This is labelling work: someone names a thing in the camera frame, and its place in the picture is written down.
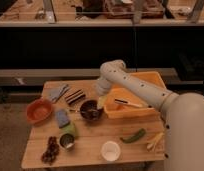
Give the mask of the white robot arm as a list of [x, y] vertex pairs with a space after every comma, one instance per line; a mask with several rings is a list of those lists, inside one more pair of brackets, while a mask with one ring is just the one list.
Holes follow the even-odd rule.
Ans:
[[177, 94], [131, 76], [123, 60], [100, 66], [96, 90], [107, 94], [118, 84], [161, 113], [165, 121], [165, 171], [204, 171], [204, 96]]

